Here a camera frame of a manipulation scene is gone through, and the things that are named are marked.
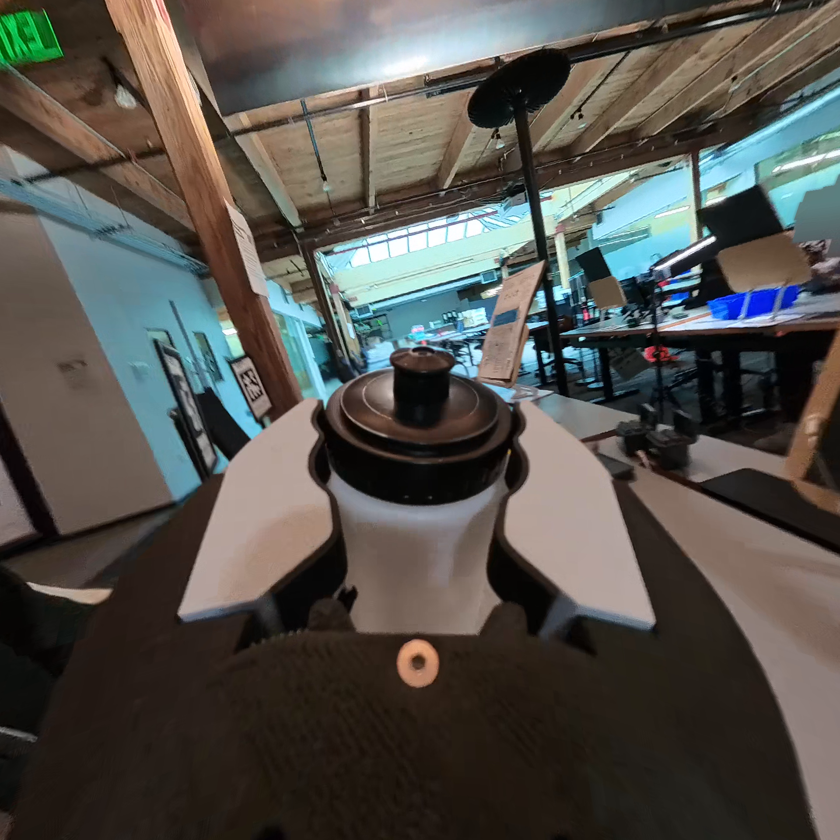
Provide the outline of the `green exit sign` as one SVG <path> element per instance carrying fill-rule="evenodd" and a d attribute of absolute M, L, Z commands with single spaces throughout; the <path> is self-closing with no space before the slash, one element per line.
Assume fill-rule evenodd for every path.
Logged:
<path fill-rule="evenodd" d="M 64 57 L 45 9 L 1 14 L 1 65 L 21 67 Z"/>

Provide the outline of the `white paper notice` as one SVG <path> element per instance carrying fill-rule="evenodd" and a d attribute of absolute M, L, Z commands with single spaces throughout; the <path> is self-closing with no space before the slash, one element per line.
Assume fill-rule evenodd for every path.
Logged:
<path fill-rule="evenodd" d="M 262 298 L 269 298 L 266 275 L 259 261 L 256 242 L 252 231 L 242 213 L 236 206 L 225 202 L 227 215 L 234 232 L 238 252 L 243 260 L 248 284 L 251 290 Z"/>

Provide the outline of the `blue plastic bin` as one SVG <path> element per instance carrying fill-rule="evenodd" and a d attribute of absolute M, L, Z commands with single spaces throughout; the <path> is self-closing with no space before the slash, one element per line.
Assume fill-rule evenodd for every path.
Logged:
<path fill-rule="evenodd" d="M 799 294 L 799 286 L 762 288 L 719 297 L 707 305 L 710 315 L 719 321 L 759 319 L 792 308 Z"/>

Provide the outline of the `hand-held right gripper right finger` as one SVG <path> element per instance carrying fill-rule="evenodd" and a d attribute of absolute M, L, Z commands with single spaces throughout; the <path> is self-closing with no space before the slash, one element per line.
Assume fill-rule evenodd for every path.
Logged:
<path fill-rule="evenodd" d="M 591 449 L 532 403 L 514 409 L 490 585 L 529 631 L 580 618 L 651 631 L 655 611 L 616 495 Z"/>

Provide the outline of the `white bottle black lid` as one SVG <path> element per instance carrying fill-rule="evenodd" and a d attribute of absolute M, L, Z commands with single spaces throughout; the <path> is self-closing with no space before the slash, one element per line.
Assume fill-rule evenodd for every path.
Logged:
<path fill-rule="evenodd" d="M 476 635 L 498 603 L 487 562 L 515 418 L 427 346 L 333 393 L 320 420 L 351 616 L 370 634 Z"/>

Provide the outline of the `large black framed sign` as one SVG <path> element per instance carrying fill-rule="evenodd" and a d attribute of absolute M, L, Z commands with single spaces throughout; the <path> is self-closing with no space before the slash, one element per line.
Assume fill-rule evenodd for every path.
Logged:
<path fill-rule="evenodd" d="M 176 408 L 172 410 L 171 418 L 181 429 L 179 435 L 200 480 L 204 481 L 214 474 L 218 456 L 201 407 L 181 355 L 159 339 L 153 340 L 153 346 L 175 399 Z"/>

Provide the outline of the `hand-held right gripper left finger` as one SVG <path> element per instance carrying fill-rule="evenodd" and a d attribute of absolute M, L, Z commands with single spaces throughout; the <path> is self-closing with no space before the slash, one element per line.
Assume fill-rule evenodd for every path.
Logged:
<path fill-rule="evenodd" d="M 327 547 L 334 505 L 313 460 L 322 409 L 301 402 L 229 461 L 178 607 L 181 621 L 255 607 Z"/>

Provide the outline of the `wooden pillar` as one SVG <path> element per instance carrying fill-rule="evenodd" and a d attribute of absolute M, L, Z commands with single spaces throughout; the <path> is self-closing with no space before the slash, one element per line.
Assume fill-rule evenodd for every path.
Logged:
<path fill-rule="evenodd" d="M 107 1 L 107 7 L 150 104 L 211 276 L 266 389 L 268 416 L 276 421 L 302 401 L 301 388 L 268 298 L 250 279 L 240 248 L 244 239 L 229 212 L 234 199 L 165 4 Z"/>

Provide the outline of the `framed marker sign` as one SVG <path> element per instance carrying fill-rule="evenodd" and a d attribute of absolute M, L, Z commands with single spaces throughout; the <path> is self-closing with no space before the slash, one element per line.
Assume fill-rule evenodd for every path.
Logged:
<path fill-rule="evenodd" d="M 262 424 L 272 410 L 272 402 L 256 364 L 246 354 L 227 362 L 251 415 L 258 424 Z"/>

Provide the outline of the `brown cardboard sign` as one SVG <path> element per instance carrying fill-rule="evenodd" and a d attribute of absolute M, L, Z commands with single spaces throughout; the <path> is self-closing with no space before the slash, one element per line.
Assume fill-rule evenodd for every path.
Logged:
<path fill-rule="evenodd" d="M 529 337 L 529 311 L 546 272 L 547 263 L 541 260 L 501 282 L 482 345 L 478 382 L 512 386 L 517 381 Z"/>

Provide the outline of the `wooden background desk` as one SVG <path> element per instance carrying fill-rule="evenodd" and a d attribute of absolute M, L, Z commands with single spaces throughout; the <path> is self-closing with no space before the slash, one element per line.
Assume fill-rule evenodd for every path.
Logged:
<path fill-rule="evenodd" d="M 698 397 L 705 408 L 724 406 L 726 417 L 740 417 L 743 408 L 741 355 L 765 352 L 802 354 L 826 350 L 838 330 L 838 293 L 801 297 L 793 307 L 755 318 L 719 320 L 708 310 L 663 325 L 628 327 L 616 321 L 597 323 L 562 333 L 574 348 L 598 352 L 607 398 L 613 397 L 607 352 L 623 348 L 662 347 L 688 350 L 700 368 Z"/>

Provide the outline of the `grey desk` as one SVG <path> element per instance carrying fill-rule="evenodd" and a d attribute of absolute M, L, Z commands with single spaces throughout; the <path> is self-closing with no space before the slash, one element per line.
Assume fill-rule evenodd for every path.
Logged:
<path fill-rule="evenodd" d="M 780 703 L 820 838 L 838 838 L 838 556 L 641 470 L 628 490 L 703 573 Z"/>

